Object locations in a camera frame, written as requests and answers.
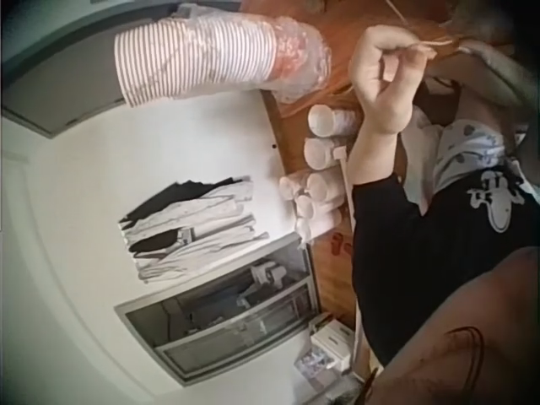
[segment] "black garment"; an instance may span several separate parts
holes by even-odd
[[[383,365],[459,287],[539,245],[540,208],[520,181],[505,167],[474,172],[437,193],[423,217],[396,175],[354,188],[353,284]]]
[[[125,225],[122,229],[127,230],[133,227],[138,220],[147,218],[153,213],[158,213],[162,209],[167,208],[172,203],[178,203],[180,201],[196,200],[203,195],[211,192],[212,190],[229,186],[242,181],[242,179],[233,179],[229,177],[219,183],[207,184],[196,183],[194,181],[186,181],[185,183],[174,183],[158,192],[153,197],[149,198],[137,208],[133,209],[128,215],[126,215],[120,222],[132,221],[130,224]]]

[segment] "white tube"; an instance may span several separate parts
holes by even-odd
[[[334,209],[330,213],[325,213],[324,215],[314,218],[298,218],[296,219],[295,230],[300,238],[302,243],[307,243],[314,240],[316,237],[321,236],[333,230],[343,220],[343,216],[338,209]]]
[[[281,177],[279,179],[279,194],[281,194],[282,199],[290,201],[300,195],[305,190],[309,175],[308,170],[301,170]]]
[[[345,194],[345,184],[339,166],[311,173],[307,178],[306,191],[314,201],[325,203]]]
[[[307,117],[310,130],[317,137],[351,136],[360,128],[355,111],[333,110],[328,105],[313,105]]]
[[[307,138],[304,143],[305,162],[314,170],[323,170],[338,164],[333,150],[347,143],[346,138]]]
[[[295,199],[296,212],[302,218],[313,219],[325,213],[330,213],[345,202],[345,196],[334,198],[329,202],[315,202],[309,196],[299,196]]]

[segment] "white paper roll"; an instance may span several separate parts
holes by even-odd
[[[299,196],[305,190],[309,176],[309,170],[301,170],[281,177],[279,179],[279,194],[281,194],[282,199],[290,201]]]
[[[314,219],[298,218],[294,226],[296,233],[300,235],[303,243],[310,242],[318,236],[321,236],[333,230],[343,220],[343,216],[338,209],[330,213],[325,213]]]
[[[317,137],[351,136],[358,133],[359,119],[355,111],[336,109],[328,105],[313,105],[307,117],[310,130]]]
[[[313,219],[339,208],[345,202],[345,196],[336,197],[329,202],[315,202],[311,197],[303,195],[297,197],[294,201],[296,202],[296,211],[300,217]]]
[[[305,162],[314,170],[323,170],[338,164],[333,150],[347,143],[345,138],[307,138],[304,143]]]
[[[337,166],[311,173],[307,178],[305,189],[310,197],[319,203],[345,195],[345,183],[341,168]]]

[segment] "cartoon print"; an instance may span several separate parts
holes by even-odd
[[[471,194],[471,207],[485,204],[491,226],[502,234],[510,226],[512,203],[523,205],[525,200],[517,189],[508,187],[508,180],[500,171],[486,170],[480,179],[482,188],[467,192]]]

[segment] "person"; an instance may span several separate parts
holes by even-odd
[[[398,133],[434,56],[407,30],[378,25],[349,65],[364,111],[348,157],[353,285],[384,366],[356,403],[540,403],[540,207],[505,156],[511,114],[461,89],[425,215],[393,172]]]

